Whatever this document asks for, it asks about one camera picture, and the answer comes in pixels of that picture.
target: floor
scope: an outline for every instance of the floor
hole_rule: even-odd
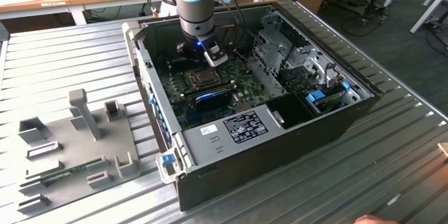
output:
[[[328,6],[319,11],[319,16],[364,50],[364,52],[408,84],[408,86],[448,114],[448,58],[442,56],[427,44],[427,28],[416,34],[411,27],[426,11],[424,0],[395,0],[384,24],[370,35],[355,37],[342,30],[342,23],[355,14]],[[436,15],[447,7],[436,10]],[[442,51],[447,49],[430,35],[430,40]]]

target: person's hand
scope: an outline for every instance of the person's hand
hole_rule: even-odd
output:
[[[379,217],[374,215],[363,215],[359,217],[354,224],[400,224],[392,220],[382,220]]]

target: motherboard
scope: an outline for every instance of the motherboard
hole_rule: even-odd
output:
[[[250,110],[270,99],[244,56],[218,68],[190,60],[168,61],[167,69],[160,81],[184,130]]]

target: blue latch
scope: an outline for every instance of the blue latch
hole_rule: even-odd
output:
[[[167,166],[174,162],[176,162],[175,154],[163,155],[162,159],[163,159],[163,166]]]
[[[320,90],[310,92],[308,99],[311,100],[311,102],[315,102],[320,100],[322,98],[326,98],[326,95]]]
[[[347,81],[343,82],[343,88],[347,90],[351,87],[350,83]]]

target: barcode sticker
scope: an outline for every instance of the barcode sticker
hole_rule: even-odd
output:
[[[54,2],[54,3],[44,3],[44,4],[40,4],[42,6],[54,6],[54,5],[66,5],[67,3],[66,2]]]
[[[211,134],[215,131],[218,131],[218,128],[216,128],[216,125],[214,124],[211,126],[202,128],[203,136],[206,136],[207,134]]]

